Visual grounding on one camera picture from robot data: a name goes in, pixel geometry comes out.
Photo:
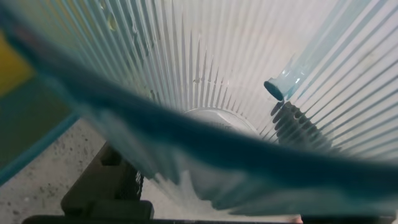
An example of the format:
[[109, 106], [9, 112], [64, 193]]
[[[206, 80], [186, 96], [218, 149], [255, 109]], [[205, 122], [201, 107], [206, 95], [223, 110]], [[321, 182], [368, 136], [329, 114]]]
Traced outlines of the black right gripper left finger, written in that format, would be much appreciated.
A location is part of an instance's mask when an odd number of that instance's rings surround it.
[[141, 199], [144, 176], [108, 143], [61, 201], [67, 217], [150, 220], [153, 204]]

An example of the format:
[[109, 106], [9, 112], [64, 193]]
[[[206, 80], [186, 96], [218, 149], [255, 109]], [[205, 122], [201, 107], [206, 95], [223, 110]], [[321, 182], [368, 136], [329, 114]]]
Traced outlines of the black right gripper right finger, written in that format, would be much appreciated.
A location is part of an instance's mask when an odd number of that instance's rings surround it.
[[278, 102], [271, 111], [278, 142], [296, 149], [329, 149], [330, 141], [291, 102]]

